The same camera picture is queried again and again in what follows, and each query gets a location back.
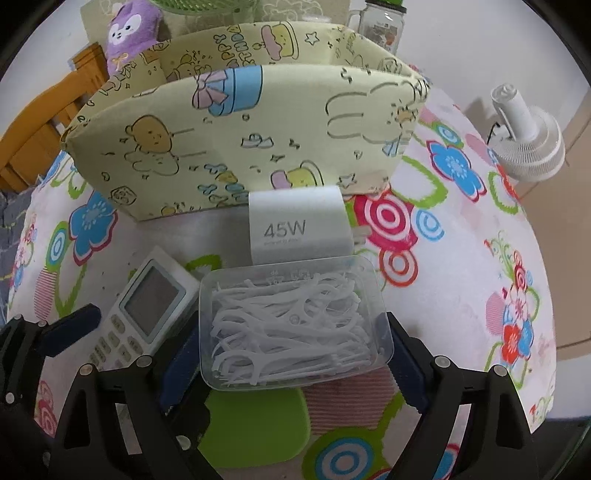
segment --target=purple plush toy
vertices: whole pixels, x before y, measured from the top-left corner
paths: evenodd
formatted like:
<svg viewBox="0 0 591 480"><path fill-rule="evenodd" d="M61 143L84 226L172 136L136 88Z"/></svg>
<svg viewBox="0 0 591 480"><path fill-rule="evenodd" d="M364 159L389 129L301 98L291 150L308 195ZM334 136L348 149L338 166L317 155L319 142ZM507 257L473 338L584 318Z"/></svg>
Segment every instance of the purple plush toy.
<svg viewBox="0 0 591 480"><path fill-rule="evenodd" d="M161 18L160 9L148 0L130 0L119 9L107 39L109 75L157 42Z"/></svg>

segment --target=metal screw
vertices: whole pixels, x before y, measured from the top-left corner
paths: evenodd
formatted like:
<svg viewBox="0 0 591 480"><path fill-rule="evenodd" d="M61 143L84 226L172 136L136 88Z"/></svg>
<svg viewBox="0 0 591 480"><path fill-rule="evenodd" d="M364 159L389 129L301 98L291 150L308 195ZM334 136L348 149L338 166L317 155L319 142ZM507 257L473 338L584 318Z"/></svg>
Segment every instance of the metal screw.
<svg viewBox="0 0 591 480"><path fill-rule="evenodd" d="M92 364L84 364L80 367L80 375L90 375L92 373Z"/></svg>
<svg viewBox="0 0 591 480"><path fill-rule="evenodd" d="M51 461L51 453L50 452L43 452L43 456L41 457L43 460L43 465L49 468L49 462Z"/></svg>
<svg viewBox="0 0 591 480"><path fill-rule="evenodd" d="M191 448L191 440L185 437L185 435L177 435L177 442L178 445L181 447L181 450L184 452Z"/></svg>
<svg viewBox="0 0 591 480"><path fill-rule="evenodd" d="M504 377L507 374L507 369L502 365L495 365L494 367L492 367L492 370L494 373L499 375L499 377Z"/></svg>
<svg viewBox="0 0 591 480"><path fill-rule="evenodd" d="M149 367L152 365L152 357L149 355L142 355L135 361L135 364L140 368Z"/></svg>
<svg viewBox="0 0 591 480"><path fill-rule="evenodd" d="M441 368L448 368L452 364L452 361L443 355L435 357L435 365Z"/></svg>

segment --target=gray blanket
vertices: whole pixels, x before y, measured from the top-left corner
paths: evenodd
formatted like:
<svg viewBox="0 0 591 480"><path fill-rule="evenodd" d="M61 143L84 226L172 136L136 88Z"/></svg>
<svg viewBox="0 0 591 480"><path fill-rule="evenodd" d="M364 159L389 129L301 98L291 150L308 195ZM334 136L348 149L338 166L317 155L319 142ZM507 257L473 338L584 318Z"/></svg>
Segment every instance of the gray blanket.
<svg viewBox="0 0 591 480"><path fill-rule="evenodd" d="M18 195L0 192L0 326L6 322L12 265L33 190L30 188Z"/></svg>

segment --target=plastic container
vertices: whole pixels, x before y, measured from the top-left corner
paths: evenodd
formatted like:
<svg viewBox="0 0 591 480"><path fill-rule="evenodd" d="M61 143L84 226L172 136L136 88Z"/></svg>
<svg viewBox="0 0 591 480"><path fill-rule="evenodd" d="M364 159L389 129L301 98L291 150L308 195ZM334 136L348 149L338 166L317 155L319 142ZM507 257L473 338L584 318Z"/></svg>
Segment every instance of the plastic container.
<svg viewBox="0 0 591 480"><path fill-rule="evenodd" d="M214 353L216 346L218 346L220 340L228 338L228 336L235 331L220 331L216 336L212 336L213 320L220 310L224 309L225 312L228 312L228 303L225 301L225 299L228 298L227 295L236 295L236 298L245 295L243 294L243 291L245 290L244 288L239 291L232 290L230 294L227 293L226 289L245 287L245 282L249 284L250 281L256 287L256 290L251 291L256 291L257 296L268 296L300 288L307 285L306 282L309 282L311 278L324 278L322 275L331 273L342 275L346 279L348 288L351 288L352 285L350 281L354 282L353 291L358 299L355 300L356 313L362 317L362 320L359 320L356 327L361 327L366 334L362 334L365 339L364 342L366 342L363 344L363 351L367 353L368 350L365 347L369 349L368 357L364 359L366 364L354 367L348 371L339 371L339 368L341 368L339 367L337 371L311 375L293 373L296 372L296 369L294 369L290 371L291 375L295 376L294 378L280 380L265 380L264 377L266 375L268 377L273 377L273 375L270 375L272 369L269 369L268 372L265 373L265 368L263 368L262 372L264 374L261 374L261 379L263 380L257 381L256 384L251 384L245 380L242 380L242 383L228 384L228 377L224 377L224 375L220 373L219 368L216 371L212 370L215 358L224 352L222 348L218 348ZM331 301L344 302L345 300L349 300L349 297L344 300ZM348 307L341 307L337 303L329 303L323 314L328 315L328 311L330 311L330 314L333 314L333 312L339 312L339 315L343 315L342 318L350 315ZM284 317L285 319L282 320L284 322L282 325L287 324L287 317L289 317L289 322L293 324L292 317L294 317L294 315L286 314ZM392 335L386 316L384 301L375 277L374 267L366 258L352 255L349 257L322 258L317 260L304 260L271 265L229 268L208 273L208 275L202 279L199 294L199 349L201 372L206 383L215 390L240 391L301 387L304 385L366 373L386 365L389 362L394 353L394 343L392 341ZM334 359L334 356L318 355L315 361L329 361L325 359ZM251 368L251 366L252 368L255 368L254 363L249 359L244 359L241 362L240 365L246 365L248 368Z"/></svg>

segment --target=glass jar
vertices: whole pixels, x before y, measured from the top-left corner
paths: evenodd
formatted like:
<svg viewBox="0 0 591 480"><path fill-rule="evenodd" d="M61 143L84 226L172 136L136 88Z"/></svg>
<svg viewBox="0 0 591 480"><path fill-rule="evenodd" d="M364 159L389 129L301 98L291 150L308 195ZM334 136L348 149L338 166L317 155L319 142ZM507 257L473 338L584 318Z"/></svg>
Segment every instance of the glass jar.
<svg viewBox="0 0 591 480"><path fill-rule="evenodd" d="M407 9L401 0L366 0L363 10L351 10L347 24L359 16L357 31L375 44L396 54L404 29L404 15Z"/></svg>

